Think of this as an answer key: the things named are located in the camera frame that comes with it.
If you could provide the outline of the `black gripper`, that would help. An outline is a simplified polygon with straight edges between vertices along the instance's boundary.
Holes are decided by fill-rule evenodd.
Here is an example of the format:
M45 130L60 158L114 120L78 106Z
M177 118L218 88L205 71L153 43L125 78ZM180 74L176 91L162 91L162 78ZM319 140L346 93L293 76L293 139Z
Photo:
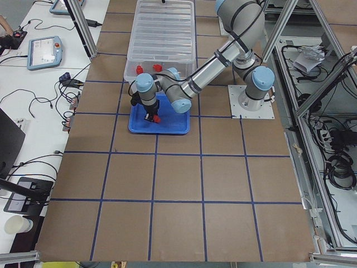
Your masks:
M146 115L144 119L146 121L151 121L151 122L156 122L157 120L157 115L158 115L158 110L160 108L160 101L156 101L154 104L149 105L149 106L144 106L146 110Z

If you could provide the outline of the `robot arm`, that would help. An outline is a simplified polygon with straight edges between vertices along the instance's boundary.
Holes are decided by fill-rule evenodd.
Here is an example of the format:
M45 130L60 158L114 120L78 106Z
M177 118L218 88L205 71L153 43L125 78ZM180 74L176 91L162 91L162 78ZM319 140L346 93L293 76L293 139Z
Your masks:
M239 105L252 112L263 106L275 79L273 71L261 65L253 52L253 46L263 33L263 8L256 1L217 1L215 10L230 39L193 74L180 80L177 70L169 68L157 74L142 73L136 77L136 92L132 94L131 105L139 104L144 108L145 120L160 122L158 92L165 93L175 112L185 113L191 108L191 99L229 66L246 84L238 97Z

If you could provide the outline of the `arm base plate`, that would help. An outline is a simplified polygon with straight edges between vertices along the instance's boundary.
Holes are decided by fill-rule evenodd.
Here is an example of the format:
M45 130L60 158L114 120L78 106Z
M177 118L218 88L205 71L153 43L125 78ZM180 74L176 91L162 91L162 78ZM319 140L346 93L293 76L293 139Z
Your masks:
M231 117L233 119L275 119L274 96L266 92L264 99L252 100L246 95L246 85L228 85Z

